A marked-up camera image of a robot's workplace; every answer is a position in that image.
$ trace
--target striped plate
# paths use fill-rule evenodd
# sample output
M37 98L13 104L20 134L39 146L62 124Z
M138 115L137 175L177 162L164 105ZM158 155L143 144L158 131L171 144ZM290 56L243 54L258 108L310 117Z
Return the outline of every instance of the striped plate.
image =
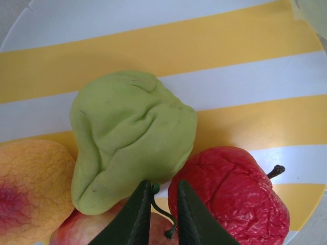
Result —
M287 244L326 188L327 58L288 0L35 0L0 53L0 144L50 139L76 157L69 109L103 74L156 74L198 111L196 154L250 151L291 213ZM167 185L158 202L167 208Z

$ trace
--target white stripe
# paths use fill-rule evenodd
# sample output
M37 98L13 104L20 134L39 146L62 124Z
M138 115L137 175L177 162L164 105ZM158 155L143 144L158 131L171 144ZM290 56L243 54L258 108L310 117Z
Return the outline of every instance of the white stripe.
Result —
M289 242L293 239L293 237L298 233L298 231L289 231L289 233L287 234L283 245L287 245L289 244Z
M327 58L315 52L184 73L160 80L185 104L207 110L327 93ZM71 130L76 92L0 105L0 141Z
M76 41L252 7L273 0L36 0L2 52Z
M327 144L297 145L250 151L258 165L269 173L275 165L283 165L285 172L271 179L272 184L327 183ZM157 198L168 197L170 182L161 186Z

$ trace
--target green stem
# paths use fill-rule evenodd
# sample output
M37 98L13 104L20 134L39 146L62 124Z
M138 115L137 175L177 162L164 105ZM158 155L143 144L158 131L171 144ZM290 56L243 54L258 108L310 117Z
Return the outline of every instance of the green stem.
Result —
M161 208L158 207L158 205L155 203L154 200L154 195L156 195L159 191L160 191L160 185L155 183L152 185L152 200L151 200L151 204L153 206L153 208L158 211L159 213L161 213L162 215L170 218L172 220L172 222L174 223L173 228L170 230L167 230L164 232L164 236L168 239L172 239L174 231L176 230L177 227L177 221L174 218L174 216L172 216L170 213L167 213L166 211L162 210Z

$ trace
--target gray background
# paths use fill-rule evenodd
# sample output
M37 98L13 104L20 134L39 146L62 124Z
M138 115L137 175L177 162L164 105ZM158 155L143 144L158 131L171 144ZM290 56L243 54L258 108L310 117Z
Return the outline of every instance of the gray background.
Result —
M29 2L30 0L0 0L0 45ZM327 41L321 41L327 51ZM307 224L289 245L327 245L327 191Z

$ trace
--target fake fruit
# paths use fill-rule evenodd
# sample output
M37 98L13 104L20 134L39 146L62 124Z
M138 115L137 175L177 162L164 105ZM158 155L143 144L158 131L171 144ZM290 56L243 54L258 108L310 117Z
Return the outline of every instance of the fake fruit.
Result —
M75 210L72 215L53 233L49 245L88 245L118 214L121 207L115 205L99 215L85 215ZM168 240L165 229L171 223L157 213L151 213L149 245L178 245L177 232Z
M70 121L79 149L73 203L96 215L130 196L142 180L170 180L193 148L197 114L155 75L120 71L82 88Z
M247 151L220 146L188 160L168 188L169 210L176 218L181 179L191 184L215 219L240 244L283 244L289 232L289 211Z
M1 245L37 242L71 214L74 165L68 150L49 140L0 148Z

